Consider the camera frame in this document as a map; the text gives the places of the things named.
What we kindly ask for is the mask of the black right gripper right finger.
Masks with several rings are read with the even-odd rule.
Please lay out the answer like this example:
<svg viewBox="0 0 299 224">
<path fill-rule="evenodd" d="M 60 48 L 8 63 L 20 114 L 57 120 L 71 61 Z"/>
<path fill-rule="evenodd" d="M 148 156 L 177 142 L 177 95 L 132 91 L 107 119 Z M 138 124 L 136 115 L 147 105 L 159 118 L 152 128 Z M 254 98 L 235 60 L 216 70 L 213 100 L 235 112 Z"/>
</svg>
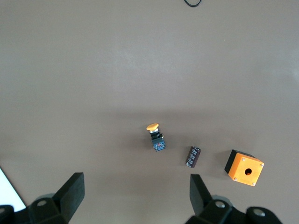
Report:
<svg viewBox="0 0 299 224">
<path fill-rule="evenodd" d="M 237 210 L 228 198 L 210 194 L 200 175 L 190 175 L 189 196 L 194 215 L 187 224 L 246 223 L 246 215 Z"/>
</svg>

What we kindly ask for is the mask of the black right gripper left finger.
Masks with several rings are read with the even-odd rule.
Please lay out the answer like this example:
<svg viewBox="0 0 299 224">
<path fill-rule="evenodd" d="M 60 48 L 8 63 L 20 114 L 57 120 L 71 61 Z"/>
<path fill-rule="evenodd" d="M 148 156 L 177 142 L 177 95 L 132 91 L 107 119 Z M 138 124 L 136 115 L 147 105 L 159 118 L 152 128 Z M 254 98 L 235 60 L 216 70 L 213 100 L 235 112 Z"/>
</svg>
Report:
<svg viewBox="0 0 299 224">
<path fill-rule="evenodd" d="M 28 208 L 33 224 L 67 224 L 85 196 L 83 173 L 74 173 L 52 196 L 34 201 Z"/>
</svg>

